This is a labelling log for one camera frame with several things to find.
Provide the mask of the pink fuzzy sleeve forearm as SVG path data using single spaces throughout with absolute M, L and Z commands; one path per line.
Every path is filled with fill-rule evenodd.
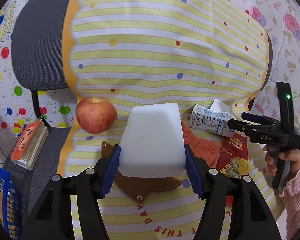
M 286 183 L 280 198 L 286 203 L 287 239 L 292 239 L 300 229 L 300 170 L 295 177 Z

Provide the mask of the right hand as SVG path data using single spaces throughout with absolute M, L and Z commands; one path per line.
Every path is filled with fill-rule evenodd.
M 264 152 L 266 152 L 265 161 L 267 162 L 267 169 L 273 176 L 276 175 L 277 168 L 274 165 L 274 160 L 270 156 L 268 146 L 264 146 Z M 281 152 L 279 158 L 284 161 L 291 161 L 290 179 L 294 178 L 297 172 L 300 170 L 300 150 L 293 149 L 286 152 Z

